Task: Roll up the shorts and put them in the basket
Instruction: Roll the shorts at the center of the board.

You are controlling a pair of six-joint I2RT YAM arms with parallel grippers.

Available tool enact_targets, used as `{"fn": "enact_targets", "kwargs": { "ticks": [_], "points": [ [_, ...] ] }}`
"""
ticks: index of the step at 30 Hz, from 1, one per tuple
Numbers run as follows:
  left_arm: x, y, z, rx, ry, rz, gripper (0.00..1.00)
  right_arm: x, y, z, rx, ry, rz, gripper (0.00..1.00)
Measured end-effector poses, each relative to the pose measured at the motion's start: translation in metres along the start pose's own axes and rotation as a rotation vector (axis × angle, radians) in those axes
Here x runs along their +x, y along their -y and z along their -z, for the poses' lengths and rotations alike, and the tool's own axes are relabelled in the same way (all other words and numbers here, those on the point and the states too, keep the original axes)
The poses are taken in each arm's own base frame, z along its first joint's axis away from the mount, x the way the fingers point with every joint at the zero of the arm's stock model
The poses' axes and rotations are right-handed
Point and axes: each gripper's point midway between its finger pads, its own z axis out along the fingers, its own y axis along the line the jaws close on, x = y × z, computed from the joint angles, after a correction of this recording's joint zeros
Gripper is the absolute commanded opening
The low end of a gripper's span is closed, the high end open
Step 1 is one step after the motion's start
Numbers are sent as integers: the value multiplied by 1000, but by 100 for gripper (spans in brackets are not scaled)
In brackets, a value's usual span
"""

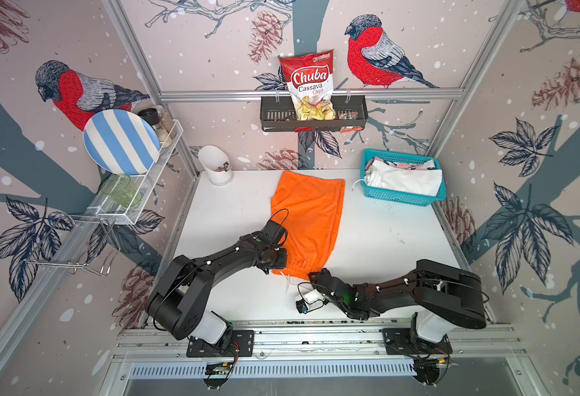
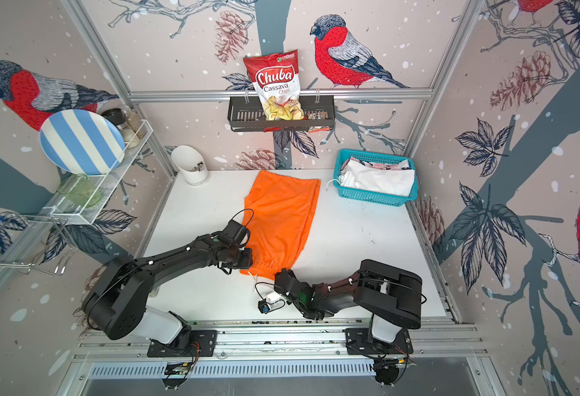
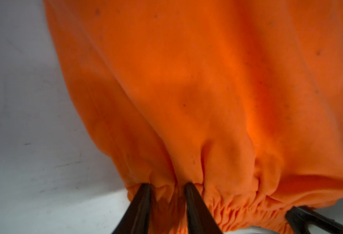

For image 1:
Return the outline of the orange cloth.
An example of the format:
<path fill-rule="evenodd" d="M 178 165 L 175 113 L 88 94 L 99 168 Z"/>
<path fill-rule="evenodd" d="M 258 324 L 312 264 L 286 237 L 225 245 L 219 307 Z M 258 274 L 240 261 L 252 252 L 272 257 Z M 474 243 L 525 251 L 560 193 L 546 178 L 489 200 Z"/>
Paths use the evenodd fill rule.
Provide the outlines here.
<path fill-rule="evenodd" d="M 334 251 L 344 209 L 346 182 L 286 171 L 271 199 L 271 211 L 289 211 L 283 227 L 288 231 L 284 247 L 286 268 L 278 275 L 308 280 L 320 272 Z"/>

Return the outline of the white cloth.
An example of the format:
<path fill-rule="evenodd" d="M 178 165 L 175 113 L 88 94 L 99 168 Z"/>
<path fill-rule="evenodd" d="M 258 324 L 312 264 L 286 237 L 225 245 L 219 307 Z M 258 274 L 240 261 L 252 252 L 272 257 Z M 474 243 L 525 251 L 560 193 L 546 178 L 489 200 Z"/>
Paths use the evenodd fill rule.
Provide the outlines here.
<path fill-rule="evenodd" d="M 362 178 L 367 186 L 384 190 L 399 191 L 421 196 L 436 196 L 443 181 L 443 171 L 408 171 L 392 168 L 382 163 L 383 159 L 372 159 Z"/>

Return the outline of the pink shark print shorts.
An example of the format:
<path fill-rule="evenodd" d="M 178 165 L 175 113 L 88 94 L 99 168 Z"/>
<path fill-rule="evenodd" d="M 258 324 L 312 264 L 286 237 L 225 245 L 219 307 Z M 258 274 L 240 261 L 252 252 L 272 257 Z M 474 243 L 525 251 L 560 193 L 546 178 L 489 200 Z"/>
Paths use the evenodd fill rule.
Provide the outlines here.
<path fill-rule="evenodd" d="M 382 163 L 385 165 L 390 166 L 392 168 L 399 168 L 408 171 L 429 171 L 429 170 L 436 170 L 434 161 L 429 160 L 426 163 L 417 164 L 417 163 L 398 163 L 392 161 L 382 160 Z"/>

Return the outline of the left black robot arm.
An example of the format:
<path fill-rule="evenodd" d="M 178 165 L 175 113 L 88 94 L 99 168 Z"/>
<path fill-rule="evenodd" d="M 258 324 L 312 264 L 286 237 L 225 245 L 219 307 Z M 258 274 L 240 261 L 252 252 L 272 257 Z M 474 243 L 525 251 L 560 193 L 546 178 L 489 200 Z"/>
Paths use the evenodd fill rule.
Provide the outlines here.
<path fill-rule="evenodd" d="M 145 311 L 156 327 L 177 340 L 201 339 L 221 349 L 229 343 L 230 324 L 207 310 L 212 288 L 250 267 L 268 275 L 287 265 L 283 247 L 288 231 L 270 219 L 260 231 L 241 236 L 230 247 L 206 257 L 175 257 L 151 292 Z"/>

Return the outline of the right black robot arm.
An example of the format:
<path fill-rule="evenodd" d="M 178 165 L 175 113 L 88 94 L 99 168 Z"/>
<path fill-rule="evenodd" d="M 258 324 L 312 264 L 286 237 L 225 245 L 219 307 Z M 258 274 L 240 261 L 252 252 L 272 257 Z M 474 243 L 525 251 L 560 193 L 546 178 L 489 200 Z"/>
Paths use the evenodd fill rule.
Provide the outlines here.
<path fill-rule="evenodd" d="M 354 320 L 365 321 L 410 306 L 424 308 L 413 316 L 415 338 L 438 344 L 453 328 L 487 326 L 481 278 L 428 259 L 403 277 L 382 283 L 349 285 L 329 270 L 311 272 L 314 289 Z"/>

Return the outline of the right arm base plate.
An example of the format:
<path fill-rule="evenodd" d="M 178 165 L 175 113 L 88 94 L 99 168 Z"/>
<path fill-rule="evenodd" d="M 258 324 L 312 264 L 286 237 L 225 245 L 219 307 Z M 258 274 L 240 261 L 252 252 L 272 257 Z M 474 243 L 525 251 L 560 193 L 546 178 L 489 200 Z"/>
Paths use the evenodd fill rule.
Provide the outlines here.
<path fill-rule="evenodd" d="M 453 353 L 446 335 L 439 343 L 430 343 L 418 338 L 409 328 L 384 328 L 382 338 L 388 355 L 431 356 Z"/>

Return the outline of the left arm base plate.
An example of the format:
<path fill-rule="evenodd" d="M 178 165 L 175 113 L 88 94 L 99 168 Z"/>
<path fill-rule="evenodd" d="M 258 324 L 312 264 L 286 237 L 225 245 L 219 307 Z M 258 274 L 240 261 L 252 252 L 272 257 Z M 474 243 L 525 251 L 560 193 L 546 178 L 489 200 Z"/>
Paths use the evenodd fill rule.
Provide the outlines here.
<path fill-rule="evenodd" d="M 190 337 L 189 341 L 186 352 L 186 356 L 189 358 L 250 357 L 253 355 L 255 332 L 229 328 L 214 344 L 195 337 Z"/>

